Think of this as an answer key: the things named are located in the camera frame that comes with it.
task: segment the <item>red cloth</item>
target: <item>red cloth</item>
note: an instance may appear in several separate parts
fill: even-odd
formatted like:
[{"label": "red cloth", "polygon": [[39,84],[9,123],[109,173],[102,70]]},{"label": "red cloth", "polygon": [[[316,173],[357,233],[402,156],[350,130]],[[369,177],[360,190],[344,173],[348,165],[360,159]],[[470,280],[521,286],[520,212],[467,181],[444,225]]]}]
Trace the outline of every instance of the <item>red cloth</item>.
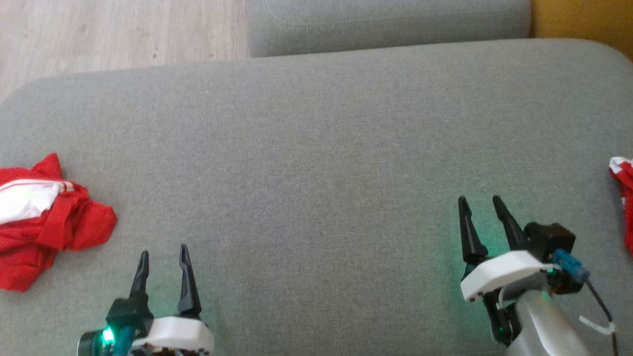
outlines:
[{"label": "red cloth", "polygon": [[[0,168],[0,186],[17,179],[69,182],[61,177],[60,160],[51,153],[32,169]],[[26,291],[51,268],[60,250],[84,250],[106,242],[116,225],[114,210],[88,197],[75,182],[57,195],[40,217],[0,225],[0,288]]]},{"label": "red cloth", "polygon": [[624,206],[624,245],[633,254],[633,167],[632,161],[613,157],[609,163],[611,175],[622,183],[622,205]]}]

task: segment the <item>white zip tie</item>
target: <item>white zip tie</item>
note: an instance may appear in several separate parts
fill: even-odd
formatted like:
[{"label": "white zip tie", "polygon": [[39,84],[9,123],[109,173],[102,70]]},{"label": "white zip tie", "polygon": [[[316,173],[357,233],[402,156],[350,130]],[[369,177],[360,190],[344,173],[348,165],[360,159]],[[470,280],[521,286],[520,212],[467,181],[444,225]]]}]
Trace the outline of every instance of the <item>white zip tie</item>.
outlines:
[{"label": "white zip tie", "polygon": [[611,335],[615,333],[615,323],[612,321],[609,323],[609,327],[604,327],[604,326],[600,326],[594,323],[593,321],[585,318],[582,315],[578,318],[578,320],[580,320],[581,323],[585,324],[586,326],[589,326],[591,329],[594,329],[595,331],[603,335]]}]

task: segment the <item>gray cushion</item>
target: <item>gray cushion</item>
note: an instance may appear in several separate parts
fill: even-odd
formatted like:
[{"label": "gray cushion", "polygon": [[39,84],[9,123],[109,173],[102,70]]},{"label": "gray cushion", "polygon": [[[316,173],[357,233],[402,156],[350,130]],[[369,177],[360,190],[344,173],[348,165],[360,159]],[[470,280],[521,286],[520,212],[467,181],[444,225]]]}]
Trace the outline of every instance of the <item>gray cushion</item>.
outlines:
[{"label": "gray cushion", "polygon": [[[6,354],[71,355],[150,251],[173,314],[189,245],[217,355],[497,355],[460,293],[457,197],[491,253],[491,199],[560,222],[633,353],[633,260],[608,160],[633,154],[633,65],[575,40],[440,44],[90,73],[0,108],[0,167],[51,151],[112,205],[105,245],[0,293]],[[585,290],[557,298],[596,355]]]},{"label": "gray cushion", "polygon": [[527,37],[529,0],[250,0],[252,56]]}]

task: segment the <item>red and white clothing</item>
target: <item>red and white clothing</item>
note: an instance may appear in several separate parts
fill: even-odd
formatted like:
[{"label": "red and white clothing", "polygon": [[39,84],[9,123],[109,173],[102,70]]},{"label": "red and white clothing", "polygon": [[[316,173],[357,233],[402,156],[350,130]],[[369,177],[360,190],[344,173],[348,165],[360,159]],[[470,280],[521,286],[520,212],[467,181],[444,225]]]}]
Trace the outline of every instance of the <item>red and white clothing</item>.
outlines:
[{"label": "red and white clothing", "polygon": [[633,254],[633,162],[623,157],[609,161],[611,175],[622,183],[622,205],[625,216],[624,245]]},{"label": "red and white clothing", "polygon": [[106,242],[114,210],[62,179],[56,153],[32,169],[0,168],[0,288],[26,291],[60,250]]}]

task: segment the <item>wooden floor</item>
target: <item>wooden floor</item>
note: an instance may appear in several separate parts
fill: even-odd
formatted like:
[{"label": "wooden floor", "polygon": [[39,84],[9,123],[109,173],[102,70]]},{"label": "wooden floor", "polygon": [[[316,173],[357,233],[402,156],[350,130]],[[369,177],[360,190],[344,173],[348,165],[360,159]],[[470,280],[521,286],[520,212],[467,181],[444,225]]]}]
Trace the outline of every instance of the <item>wooden floor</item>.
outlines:
[{"label": "wooden floor", "polygon": [[246,0],[0,0],[0,101],[62,73],[246,55]]}]

